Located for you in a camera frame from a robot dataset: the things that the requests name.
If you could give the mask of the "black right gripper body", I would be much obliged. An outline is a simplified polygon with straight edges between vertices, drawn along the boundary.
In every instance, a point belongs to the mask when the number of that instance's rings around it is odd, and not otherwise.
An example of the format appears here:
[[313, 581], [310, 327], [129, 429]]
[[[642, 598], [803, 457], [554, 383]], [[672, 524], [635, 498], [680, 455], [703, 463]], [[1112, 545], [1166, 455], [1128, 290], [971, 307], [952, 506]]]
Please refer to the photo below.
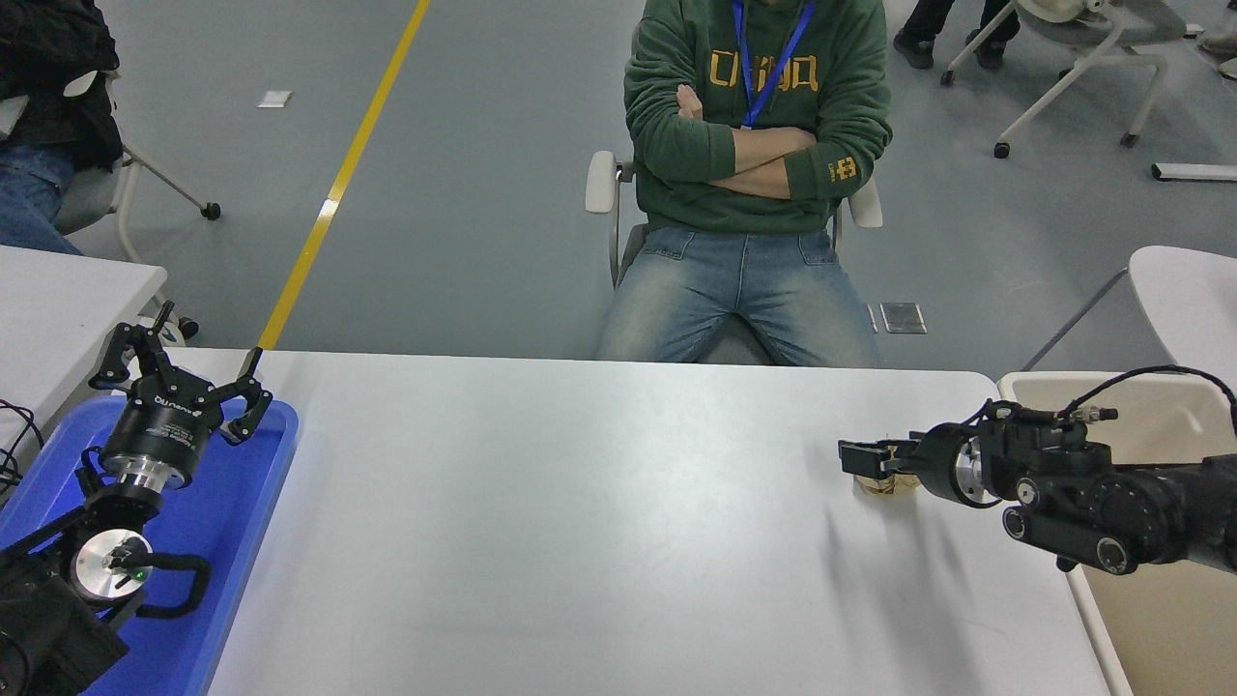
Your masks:
[[962, 424], [936, 424], [925, 431], [910, 456], [913, 472], [928, 492], [959, 504], [972, 504], [956, 478], [956, 462], [971, 431]]

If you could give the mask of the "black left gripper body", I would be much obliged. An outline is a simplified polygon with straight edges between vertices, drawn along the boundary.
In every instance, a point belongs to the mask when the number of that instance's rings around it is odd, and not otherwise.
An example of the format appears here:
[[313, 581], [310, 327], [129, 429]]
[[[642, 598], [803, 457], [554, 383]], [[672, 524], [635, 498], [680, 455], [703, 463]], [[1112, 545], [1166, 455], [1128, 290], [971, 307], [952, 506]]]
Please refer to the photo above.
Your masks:
[[158, 375], [135, 380], [127, 405], [101, 446], [101, 467], [113, 476], [124, 464], [147, 457], [168, 464], [178, 476], [197, 473], [212, 431], [221, 425], [221, 407], [198, 404], [212, 383], [174, 370], [166, 387]]

